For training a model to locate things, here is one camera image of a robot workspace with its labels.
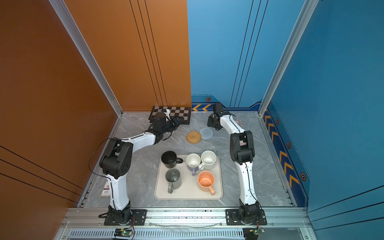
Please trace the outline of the green circuit board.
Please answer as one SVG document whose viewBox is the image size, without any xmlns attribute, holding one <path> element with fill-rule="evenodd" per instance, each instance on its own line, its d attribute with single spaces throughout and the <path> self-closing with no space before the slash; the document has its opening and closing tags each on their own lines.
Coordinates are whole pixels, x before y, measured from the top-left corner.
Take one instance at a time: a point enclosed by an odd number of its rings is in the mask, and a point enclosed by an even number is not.
<svg viewBox="0 0 384 240">
<path fill-rule="evenodd" d="M 115 229 L 113 239 L 117 240 L 128 240 L 134 236 L 134 230 L 124 228 L 124 229 Z"/>
<path fill-rule="evenodd" d="M 255 236 L 258 236 L 259 234 L 264 233 L 264 230 L 263 230 L 263 228 L 261 228 L 261 227 L 259 227 L 259 228 L 254 228 L 254 229 L 251 229 L 251 230 L 250 230 L 250 233 L 252 233 L 252 234 L 255 235 Z"/>
</svg>

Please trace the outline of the black mug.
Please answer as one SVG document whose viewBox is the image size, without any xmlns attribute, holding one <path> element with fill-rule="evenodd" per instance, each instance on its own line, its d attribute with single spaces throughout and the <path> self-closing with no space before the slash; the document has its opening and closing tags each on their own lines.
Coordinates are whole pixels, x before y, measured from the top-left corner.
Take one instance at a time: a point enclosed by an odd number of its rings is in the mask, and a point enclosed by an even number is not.
<svg viewBox="0 0 384 240">
<path fill-rule="evenodd" d="M 161 161 L 168 169 L 175 168 L 177 164 L 182 164 L 184 162 L 183 159 L 177 157 L 177 154 L 174 151 L 167 151 L 163 153 Z"/>
</svg>

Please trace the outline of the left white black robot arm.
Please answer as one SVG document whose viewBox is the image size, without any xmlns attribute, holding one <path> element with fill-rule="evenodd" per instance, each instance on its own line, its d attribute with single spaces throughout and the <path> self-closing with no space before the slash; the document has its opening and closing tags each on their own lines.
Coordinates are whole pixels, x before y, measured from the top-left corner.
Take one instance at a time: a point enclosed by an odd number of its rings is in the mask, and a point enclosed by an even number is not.
<svg viewBox="0 0 384 240">
<path fill-rule="evenodd" d="M 139 135 L 118 139 L 111 138 L 100 160 L 100 168 L 110 186 L 110 205 L 104 225 L 128 225 L 133 218 L 127 194 L 127 173 L 134 152 L 165 140 L 164 134 L 173 133 L 184 118 L 171 116 L 171 111 L 156 113 L 147 130 Z"/>
</svg>

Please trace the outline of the beige rectangular serving tray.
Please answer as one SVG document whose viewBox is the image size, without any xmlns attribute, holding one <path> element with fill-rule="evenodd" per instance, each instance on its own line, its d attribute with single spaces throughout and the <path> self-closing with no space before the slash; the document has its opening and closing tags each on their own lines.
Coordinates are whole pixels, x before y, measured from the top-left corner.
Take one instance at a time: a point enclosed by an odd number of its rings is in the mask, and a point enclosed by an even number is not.
<svg viewBox="0 0 384 240">
<path fill-rule="evenodd" d="M 155 198 L 158 200 L 219 200 L 223 197 L 223 185 L 220 167 L 220 158 L 217 158 L 215 167 L 209 170 L 215 177 L 213 189 L 216 191 L 214 195 L 204 192 L 199 188 L 198 175 L 195 176 L 188 169 L 186 163 L 177 164 L 175 169 L 181 173 L 182 185 L 180 188 L 168 193 L 169 183 L 166 180 L 166 172 L 169 170 L 163 162 L 159 163 L 159 170 L 155 186 Z"/>
</svg>

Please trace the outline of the black white chessboard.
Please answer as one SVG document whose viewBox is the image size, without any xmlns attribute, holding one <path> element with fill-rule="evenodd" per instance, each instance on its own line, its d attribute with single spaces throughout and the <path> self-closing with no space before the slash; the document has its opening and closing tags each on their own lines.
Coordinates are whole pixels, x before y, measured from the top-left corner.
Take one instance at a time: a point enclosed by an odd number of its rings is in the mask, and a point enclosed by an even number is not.
<svg viewBox="0 0 384 240">
<path fill-rule="evenodd" d="M 166 113 L 170 117 L 177 117 L 181 121 L 182 125 L 190 124 L 190 119 L 191 119 L 190 107 L 154 106 L 149 117 L 150 123 L 153 122 L 154 116 L 160 112 Z"/>
</svg>

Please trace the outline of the right green circuit board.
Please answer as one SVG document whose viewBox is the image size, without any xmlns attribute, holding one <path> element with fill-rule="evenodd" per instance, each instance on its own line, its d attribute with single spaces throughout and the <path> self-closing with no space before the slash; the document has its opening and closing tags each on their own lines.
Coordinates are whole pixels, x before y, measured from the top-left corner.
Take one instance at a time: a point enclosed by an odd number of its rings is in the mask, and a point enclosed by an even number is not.
<svg viewBox="0 0 384 240">
<path fill-rule="evenodd" d="M 259 234 L 264 233 L 264 230 L 263 230 L 263 228 L 261 228 L 261 227 L 259 227 L 259 228 L 254 228 L 254 229 L 251 229 L 251 230 L 250 230 L 250 233 L 252 233 L 252 234 L 255 235 L 255 236 L 258 236 Z"/>
</svg>

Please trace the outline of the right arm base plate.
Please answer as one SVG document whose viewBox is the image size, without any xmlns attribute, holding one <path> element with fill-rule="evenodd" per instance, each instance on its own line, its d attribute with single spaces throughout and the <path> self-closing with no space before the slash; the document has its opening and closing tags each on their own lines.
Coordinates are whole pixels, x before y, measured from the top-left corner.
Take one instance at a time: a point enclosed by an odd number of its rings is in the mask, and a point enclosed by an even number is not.
<svg viewBox="0 0 384 240">
<path fill-rule="evenodd" d="M 261 210 L 261 213 L 254 218 L 248 219 L 247 222 L 241 220 L 241 216 L 238 209 L 226 209 L 226 223 L 228 226 L 237 226 L 237 225 L 259 225 L 266 226 L 268 224 L 267 217 L 264 210 Z"/>
</svg>

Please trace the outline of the orange peach mug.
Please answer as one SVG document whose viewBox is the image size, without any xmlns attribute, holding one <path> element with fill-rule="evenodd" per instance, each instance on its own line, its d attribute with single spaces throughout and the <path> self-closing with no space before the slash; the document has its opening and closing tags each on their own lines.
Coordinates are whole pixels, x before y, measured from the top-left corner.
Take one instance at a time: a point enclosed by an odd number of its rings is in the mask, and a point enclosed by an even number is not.
<svg viewBox="0 0 384 240">
<path fill-rule="evenodd" d="M 215 177 L 209 171 L 203 171 L 198 175 L 199 189 L 203 192 L 209 192 L 212 196 L 216 194 L 214 190 Z"/>
</svg>

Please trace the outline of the woven rattan round coaster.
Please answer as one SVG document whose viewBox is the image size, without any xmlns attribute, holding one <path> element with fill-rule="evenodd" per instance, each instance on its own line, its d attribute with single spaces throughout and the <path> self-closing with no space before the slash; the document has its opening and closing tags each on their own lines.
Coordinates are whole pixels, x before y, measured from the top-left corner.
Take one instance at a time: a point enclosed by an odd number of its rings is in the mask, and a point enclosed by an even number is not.
<svg viewBox="0 0 384 240">
<path fill-rule="evenodd" d="M 187 134 L 186 139 L 191 144 L 197 144 L 198 142 L 201 141 L 202 136 L 200 132 L 192 131 Z"/>
</svg>

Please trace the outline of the playing card box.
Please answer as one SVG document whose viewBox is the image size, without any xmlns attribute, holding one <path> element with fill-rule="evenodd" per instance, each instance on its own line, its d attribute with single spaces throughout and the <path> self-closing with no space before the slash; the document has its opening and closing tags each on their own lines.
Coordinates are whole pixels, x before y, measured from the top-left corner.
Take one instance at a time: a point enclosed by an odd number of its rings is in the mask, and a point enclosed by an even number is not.
<svg viewBox="0 0 384 240">
<path fill-rule="evenodd" d="M 110 197 L 110 184 L 108 182 L 105 182 L 104 187 L 102 189 L 101 198 L 109 198 Z"/>
</svg>

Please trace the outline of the grey green mug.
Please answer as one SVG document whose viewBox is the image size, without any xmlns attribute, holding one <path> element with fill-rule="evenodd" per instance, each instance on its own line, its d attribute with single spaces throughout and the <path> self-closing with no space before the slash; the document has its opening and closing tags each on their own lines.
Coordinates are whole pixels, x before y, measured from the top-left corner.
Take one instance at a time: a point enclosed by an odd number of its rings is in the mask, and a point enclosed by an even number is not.
<svg viewBox="0 0 384 240">
<path fill-rule="evenodd" d="M 174 190 L 179 189 L 182 185 L 181 173 L 177 169 L 169 169 L 166 172 L 166 181 L 168 182 L 168 193 L 172 194 Z"/>
</svg>

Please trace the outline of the blue woven round coaster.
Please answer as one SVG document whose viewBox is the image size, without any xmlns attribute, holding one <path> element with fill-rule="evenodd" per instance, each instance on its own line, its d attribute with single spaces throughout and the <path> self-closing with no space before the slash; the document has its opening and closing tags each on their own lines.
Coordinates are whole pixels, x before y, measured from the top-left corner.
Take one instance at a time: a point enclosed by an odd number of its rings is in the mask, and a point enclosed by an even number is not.
<svg viewBox="0 0 384 240">
<path fill-rule="evenodd" d="M 214 136 L 214 131 L 211 128 L 203 128 L 200 130 L 202 139 L 208 140 Z"/>
</svg>

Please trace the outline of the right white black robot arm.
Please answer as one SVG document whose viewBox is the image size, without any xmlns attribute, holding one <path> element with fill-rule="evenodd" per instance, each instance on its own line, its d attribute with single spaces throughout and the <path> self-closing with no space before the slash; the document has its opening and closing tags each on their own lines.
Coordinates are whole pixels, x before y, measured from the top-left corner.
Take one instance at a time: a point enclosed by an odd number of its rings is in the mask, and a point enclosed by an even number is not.
<svg viewBox="0 0 384 240">
<path fill-rule="evenodd" d="M 247 225 L 253 224 L 262 213 L 252 173 L 255 157 L 253 133 L 240 127 L 234 115 L 225 111 L 221 103 L 213 105 L 213 113 L 209 116 L 207 126 L 217 131 L 225 129 L 230 135 L 230 156 L 236 164 L 240 181 L 240 219 Z"/>
</svg>

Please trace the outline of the pink flower coaster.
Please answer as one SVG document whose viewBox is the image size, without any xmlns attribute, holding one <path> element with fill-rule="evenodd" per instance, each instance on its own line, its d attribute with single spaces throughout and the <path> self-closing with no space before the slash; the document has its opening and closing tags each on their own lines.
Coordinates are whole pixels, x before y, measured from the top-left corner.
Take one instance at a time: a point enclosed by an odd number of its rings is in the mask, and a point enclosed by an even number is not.
<svg viewBox="0 0 384 240">
<path fill-rule="evenodd" d="M 240 119 L 235 119 L 235 122 L 239 125 L 242 126 L 242 121 Z"/>
</svg>

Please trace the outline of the left green circuit board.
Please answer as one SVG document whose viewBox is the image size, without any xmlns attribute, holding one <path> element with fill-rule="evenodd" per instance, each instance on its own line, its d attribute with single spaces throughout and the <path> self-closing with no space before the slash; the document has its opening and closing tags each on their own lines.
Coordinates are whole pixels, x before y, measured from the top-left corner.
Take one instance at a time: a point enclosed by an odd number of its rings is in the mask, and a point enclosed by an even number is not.
<svg viewBox="0 0 384 240">
<path fill-rule="evenodd" d="M 115 229 L 113 239 L 117 240 L 128 240 L 134 236 L 134 230 L 124 228 L 124 229 Z"/>
</svg>

